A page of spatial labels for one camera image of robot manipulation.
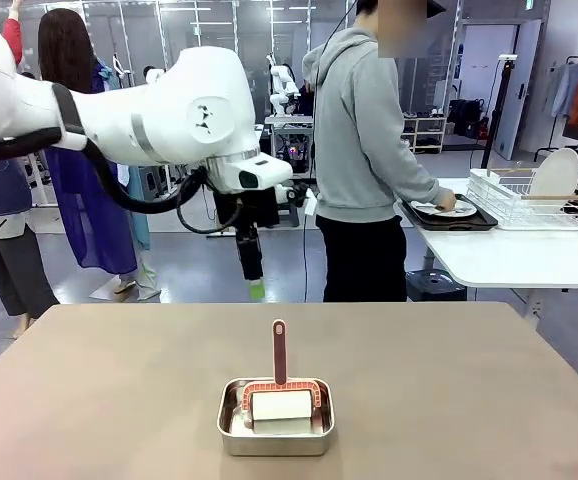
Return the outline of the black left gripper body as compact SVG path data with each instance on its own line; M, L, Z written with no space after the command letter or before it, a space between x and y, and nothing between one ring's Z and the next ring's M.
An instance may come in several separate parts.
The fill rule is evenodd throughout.
M279 224L275 190L250 190L238 194L213 193L218 221L222 226L248 233L254 226Z

